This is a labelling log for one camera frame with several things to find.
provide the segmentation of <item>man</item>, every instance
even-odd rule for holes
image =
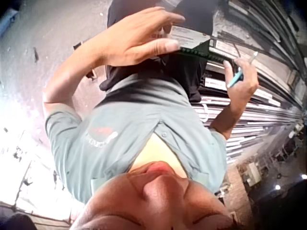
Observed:
[[[57,172],[86,203],[73,229],[227,229],[233,221],[213,195],[226,171],[226,140],[258,86],[255,67],[231,103],[203,127],[177,80],[141,69],[116,83],[83,121],[71,103],[82,77],[101,65],[143,63],[179,49],[150,36],[185,18],[162,7],[125,17],[80,46],[44,90],[46,131]],[[233,77],[225,62],[225,78]]]

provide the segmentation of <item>concrete floor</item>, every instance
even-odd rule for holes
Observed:
[[[27,130],[48,146],[44,131],[42,89],[72,53],[72,46],[105,30],[111,0],[24,0],[16,21],[0,40],[0,127]],[[39,60],[35,63],[34,47]],[[85,116],[104,93],[98,80],[84,78],[74,102]]]

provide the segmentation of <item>light blue pen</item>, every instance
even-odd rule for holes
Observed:
[[[258,52],[255,52],[248,62],[251,64],[253,60],[257,57],[257,55],[258,55]],[[239,81],[242,74],[243,74],[243,71],[241,70],[241,68],[239,68],[239,72],[235,74],[234,78],[232,78],[232,80],[227,85],[227,88],[233,87]]]

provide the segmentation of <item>hand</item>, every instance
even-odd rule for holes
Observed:
[[[87,42],[87,48],[96,56],[96,65],[129,66],[139,64],[157,55],[180,49],[176,40],[150,36],[161,28],[170,31],[172,23],[185,18],[166,12],[163,7],[148,8],[130,15]]]
[[[257,90],[258,75],[255,66],[248,63],[248,61],[238,58],[235,63],[242,68],[244,79],[237,82],[233,87],[227,89],[228,96],[233,108],[244,110],[247,103]],[[225,67],[225,81],[226,86],[233,78],[233,70],[228,61],[224,61]]]

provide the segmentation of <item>gray-green shirt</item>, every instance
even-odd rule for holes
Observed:
[[[46,120],[56,169],[86,203],[107,180],[131,168],[155,133],[176,154],[188,178],[216,192],[226,172],[226,140],[205,128],[179,83],[148,73],[113,87],[84,120],[60,105]]]

